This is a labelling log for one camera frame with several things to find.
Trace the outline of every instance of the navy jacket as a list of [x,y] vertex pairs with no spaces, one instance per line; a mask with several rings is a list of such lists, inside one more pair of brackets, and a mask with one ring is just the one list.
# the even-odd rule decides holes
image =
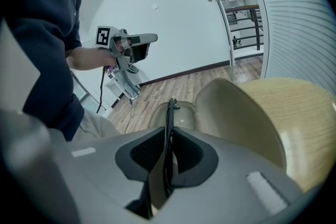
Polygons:
[[62,131],[66,140],[71,141],[84,109],[73,94],[66,51],[81,46],[78,33],[81,0],[14,2],[15,9],[5,18],[23,51],[41,73],[24,112],[39,118],[49,128]]

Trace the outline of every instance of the wooden floor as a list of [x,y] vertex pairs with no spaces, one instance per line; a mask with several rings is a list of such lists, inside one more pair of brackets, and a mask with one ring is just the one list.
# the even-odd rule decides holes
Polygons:
[[236,61],[233,72],[231,67],[219,67],[144,86],[139,98],[133,101],[132,113],[130,101],[124,96],[114,107],[110,120],[121,133],[146,129],[160,104],[169,102],[170,98],[194,102],[200,90],[215,78],[224,78],[234,83],[259,79],[262,60],[262,57],[254,57]]

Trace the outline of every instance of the man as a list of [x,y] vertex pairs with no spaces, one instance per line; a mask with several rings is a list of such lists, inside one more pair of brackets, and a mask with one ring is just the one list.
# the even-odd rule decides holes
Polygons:
[[70,68],[115,66],[108,50],[82,48],[79,38],[81,0],[13,0],[5,19],[28,58],[40,71],[24,106],[66,141],[118,134],[111,122],[84,111],[73,94]]

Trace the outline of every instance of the railing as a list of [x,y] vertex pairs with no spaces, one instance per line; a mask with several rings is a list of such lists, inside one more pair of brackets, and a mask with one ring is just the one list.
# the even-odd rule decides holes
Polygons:
[[[247,10],[247,17],[246,18],[242,18],[242,19],[237,19],[236,14],[238,12]],[[238,28],[238,29],[231,29],[231,32],[235,32],[235,31],[241,31],[241,30],[247,30],[247,29],[255,29],[256,34],[252,35],[252,36],[246,36],[246,37],[239,37],[239,38],[234,38],[233,44],[234,44],[234,49],[242,49],[242,48],[247,48],[247,47],[253,47],[253,46],[257,46],[257,50],[260,50],[260,45],[263,45],[263,42],[260,42],[260,37],[263,37],[263,34],[260,34],[259,29],[262,30],[262,24],[263,21],[261,20],[261,14],[260,14],[260,9],[258,5],[253,5],[253,6],[242,6],[242,7],[235,7],[235,8],[228,8],[225,10],[226,15],[227,15],[227,19],[229,21],[229,25],[237,25],[238,21],[241,20],[251,20],[254,23],[254,26],[250,26],[250,27],[243,27],[243,28]],[[251,44],[251,45],[245,45],[245,46],[239,46],[239,43],[241,44],[241,40],[243,39],[247,39],[247,38],[256,38],[257,39],[257,43],[256,44]]]

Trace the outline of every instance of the black cable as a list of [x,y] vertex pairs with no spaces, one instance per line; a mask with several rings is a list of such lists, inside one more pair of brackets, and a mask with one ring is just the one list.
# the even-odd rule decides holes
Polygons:
[[125,129],[125,132],[124,132],[124,134],[126,134],[126,131],[127,131],[128,125],[130,124],[130,121],[131,121],[131,118],[132,118],[133,102],[132,102],[132,100],[131,100],[131,99],[130,99],[130,102],[131,102],[131,113],[130,113],[130,118],[128,119],[128,123],[127,123],[127,126],[126,126],[126,129]]
[[173,177],[173,150],[171,143],[171,136],[174,128],[174,110],[180,109],[176,107],[177,100],[170,99],[166,114],[166,128],[165,128],[165,158],[163,163],[163,184],[166,197],[172,194],[171,181]]
[[101,104],[102,104],[102,99],[103,99],[103,83],[104,83],[104,75],[105,75],[105,70],[106,70],[106,67],[103,67],[103,75],[101,77],[101,83],[100,83],[100,103],[99,103],[99,107],[98,107],[98,110],[97,110],[97,114],[101,108]]

